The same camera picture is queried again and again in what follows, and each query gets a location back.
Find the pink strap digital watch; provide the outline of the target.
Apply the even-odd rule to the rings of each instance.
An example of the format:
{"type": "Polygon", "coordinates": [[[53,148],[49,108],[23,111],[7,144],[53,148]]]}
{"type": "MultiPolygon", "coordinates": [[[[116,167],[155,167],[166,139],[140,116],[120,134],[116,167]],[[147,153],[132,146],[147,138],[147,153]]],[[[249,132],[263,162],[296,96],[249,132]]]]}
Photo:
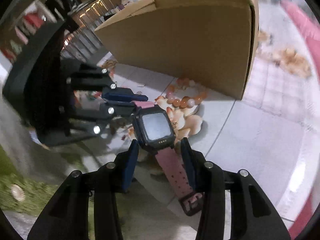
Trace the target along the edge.
{"type": "Polygon", "coordinates": [[[178,201],[187,216],[198,213],[203,194],[190,186],[187,173],[174,149],[176,135],[165,110],[148,101],[134,101],[133,128],[140,147],[155,155],[178,201]]]}

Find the brown cardboard box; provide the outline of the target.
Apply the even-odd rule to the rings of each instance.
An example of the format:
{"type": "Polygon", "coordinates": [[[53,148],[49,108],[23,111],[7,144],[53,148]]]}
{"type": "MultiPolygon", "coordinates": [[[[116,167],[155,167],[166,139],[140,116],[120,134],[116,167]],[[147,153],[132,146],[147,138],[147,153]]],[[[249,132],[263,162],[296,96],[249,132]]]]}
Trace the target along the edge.
{"type": "Polygon", "coordinates": [[[243,97],[258,45],[258,0],[139,0],[96,28],[123,64],[243,97]]]}

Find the pink floral bedding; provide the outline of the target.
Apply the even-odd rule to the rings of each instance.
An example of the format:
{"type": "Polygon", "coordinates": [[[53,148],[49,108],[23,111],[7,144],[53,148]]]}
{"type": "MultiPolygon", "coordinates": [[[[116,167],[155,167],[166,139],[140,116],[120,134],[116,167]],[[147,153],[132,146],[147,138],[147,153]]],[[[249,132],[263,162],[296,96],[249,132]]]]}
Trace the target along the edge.
{"type": "Polygon", "coordinates": [[[304,11],[293,2],[281,0],[280,5],[298,28],[300,34],[306,41],[315,65],[319,67],[319,25],[316,25],[304,11]]]}

